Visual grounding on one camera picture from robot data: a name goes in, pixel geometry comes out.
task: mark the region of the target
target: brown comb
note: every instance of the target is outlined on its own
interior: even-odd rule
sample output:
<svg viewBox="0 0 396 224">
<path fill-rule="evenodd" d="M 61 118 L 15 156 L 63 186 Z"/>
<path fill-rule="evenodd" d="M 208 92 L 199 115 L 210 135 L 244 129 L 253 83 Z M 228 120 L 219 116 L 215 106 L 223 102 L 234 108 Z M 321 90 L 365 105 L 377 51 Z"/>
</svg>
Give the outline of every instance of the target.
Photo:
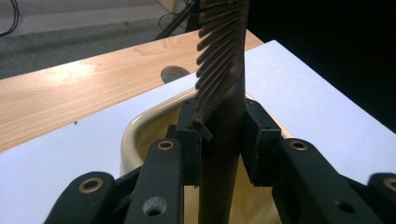
<svg viewBox="0 0 396 224">
<path fill-rule="evenodd" d="M 227 91 L 234 85 L 243 72 L 234 69 L 236 48 L 244 43 L 247 1 L 201 0 L 199 22 L 203 28 L 199 36 L 203 39 L 197 46 L 204 50 L 197 59 L 199 78 L 195 88 L 198 90 L 192 125 L 200 129 L 205 125 L 213 111 L 220 104 Z"/>
</svg>

